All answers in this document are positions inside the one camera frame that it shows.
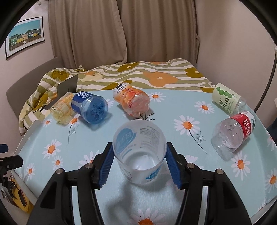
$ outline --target picture of colorful houses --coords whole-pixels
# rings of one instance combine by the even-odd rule
[[[44,41],[42,17],[36,17],[18,22],[6,38],[6,57]]]

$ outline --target cup rim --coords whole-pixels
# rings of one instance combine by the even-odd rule
[[[120,159],[118,159],[118,158],[116,157],[116,154],[115,154],[115,149],[114,149],[114,138],[115,138],[116,134],[118,134],[119,130],[121,130],[122,127],[125,127],[127,124],[130,124],[130,123],[138,123],[138,122],[148,123],[148,124],[150,124],[151,126],[154,125],[154,126],[155,126],[155,129],[157,128],[157,130],[163,135],[163,137],[164,137],[164,139],[165,139],[165,135],[164,135],[163,131],[162,131],[156,124],[154,124],[153,122],[147,121],[147,120],[142,120],[142,119],[130,120],[130,121],[128,121],[128,122],[122,124],[122,125],[116,130],[116,132],[114,133],[114,136],[113,136],[113,139],[112,139],[112,140],[113,140],[113,142],[112,142],[112,150],[113,150],[113,152],[114,152],[114,157],[116,158],[116,160],[118,160],[118,161],[119,161],[121,164],[123,164],[125,167],[130,168],[131,170],[134,170],[134,171],[150,171],[150,170],[153,170],[153,168],[155,168],[156,166],[161,166],[161,164],[163,163],[163,161],[164,161],[164,159],[165,159],[165,155],[166,155],[166,150],[167,150],[166,139],[165,139],[165,152],[164,152],[164,154],[163,154],[162,159],[159,161],[159,163],[158,163],[157,165],[155,165],[154,167],[149,168],[149,169],[147,169],[147,170],[138,170],[138,169],[131,168],[130,166],[127,166],[125,163],[123,163]]]

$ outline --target metal screw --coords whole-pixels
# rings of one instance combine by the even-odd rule
[[[217,169],[216,172],[219,174],[219,175],[222,175],[224,173],[224,171],[222,169]]]
[[[56,170],[56,174],[61,174],[63,172],[63,169],[59,168]]]
[[[194,164],[191,163],[191,162],[189,162],[189,163],[187,164],[187,167],[190,168],[190,169],[193,169],[193,168],[194,168]]]
[[[86,168],[87,168],[87,169],[90,169],[91,167],[93,167],[93,164],[92,164],[92,163],[89,162],[89,163],[86,164]]]

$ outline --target light blue tablecloth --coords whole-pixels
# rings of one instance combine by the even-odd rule
[[[188,162],[210,171],[222,168],[237,189],[250,217],[277,195],[277,148],[257,117],[254,133],[232,159],[224,161],[213,149],[210,139],[215,125],[228,115],[211,102],[211,94],[159,91],[145,90],[151,96],[151,112],[146,115],[149,116],[147,119],[153,119],[152,122],[163,131],[166,141],[172,142]],[[112,141],[117,128],[133,119],[113,101],[112,91],[93,93],[103,96],[108,102],[109,116],[104,123],[93,126],[79,117],[68,126],[61,126],[50,115],[19,153],[24,164],[16,172],[37,197],[57,168],[70,171],[92,161]],[[76,193],[73,189],[74,216],[78,225]],[[113,225],[139,224],[142,220],[156,225],[174,224],[183,194],[184,191],[173,184],[165,161],[151,184],[136,186],[123,177],[114,160],[106,185],[96,190],[103,220],[105,224]]]

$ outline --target plastic bottle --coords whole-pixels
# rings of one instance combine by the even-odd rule
[[[211,143],[217,152],[233,152],[253,132],[256,120],[249,111],[242,111],[218,123]]]
[[[71,101],[74,94],[67,92],[51,108],[50,113],[60,124],[67,125],[76,114],[71,108]]]
[[[119,84],[114,89],[113,96],[130,116],[139,117],[149,110],[149,96],[142,90],[133,88],[129,83]]]
[[[212,92],[212,100],[231,115],[243,111],[246,105],[243,97],[221,83]]]
[[[102,96],[84,91],[74,95],[71,107],[90,124],[101,123],[108,112],[107,101]]]

